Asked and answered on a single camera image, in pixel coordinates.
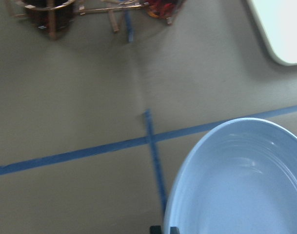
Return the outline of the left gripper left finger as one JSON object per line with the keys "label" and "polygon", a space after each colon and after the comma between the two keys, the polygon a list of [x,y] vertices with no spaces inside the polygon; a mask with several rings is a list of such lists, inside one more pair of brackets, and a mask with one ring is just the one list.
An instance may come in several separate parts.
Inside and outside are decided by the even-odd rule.
{"label": "left gripper left finger", "polygon": [[159,225],[150,226],[149,234],[161,234],[161,226]]}

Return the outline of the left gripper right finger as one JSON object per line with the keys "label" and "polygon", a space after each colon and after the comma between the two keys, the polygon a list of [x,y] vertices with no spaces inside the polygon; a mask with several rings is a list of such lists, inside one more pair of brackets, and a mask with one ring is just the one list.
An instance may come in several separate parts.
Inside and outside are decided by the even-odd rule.
{"label": "left gripper right finger", "polygon": [[178,227],[170,227],[170,234],[180,234]]}

